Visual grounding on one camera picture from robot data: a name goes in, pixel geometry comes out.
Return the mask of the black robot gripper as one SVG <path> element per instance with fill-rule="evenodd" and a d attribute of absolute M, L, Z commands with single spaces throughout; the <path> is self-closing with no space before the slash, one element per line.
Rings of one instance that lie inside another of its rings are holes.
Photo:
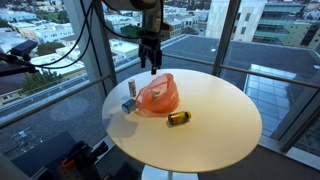
<path fill-rule="evenodd" d="M 161 41 L 159 38 L 142 38 L 139 44 L 138 56 L 141 60 L 141 68 L 146 67 L 146 59 L 152 63 L 151 75 L 155 75 L 157 65 L 162 63 Z"/>

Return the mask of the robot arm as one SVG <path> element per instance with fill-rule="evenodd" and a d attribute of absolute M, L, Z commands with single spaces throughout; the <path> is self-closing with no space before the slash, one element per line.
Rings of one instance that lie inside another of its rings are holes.
<path fill-rule="evenodd" d="M 117 34 L 109 27 L 108 31 L 125 39 L 140 41 L 138 56 L 141 67 L 146 67 L 146 61 L 151 62 L 151 74 L 155 75 L 162 65 L 161 32 L 169 31 L 172 26 L 164 22 L 164 0 L 102 0 L 114 11 L 133 11 L 142 14 L 140 25 L 126 25 Z"/>

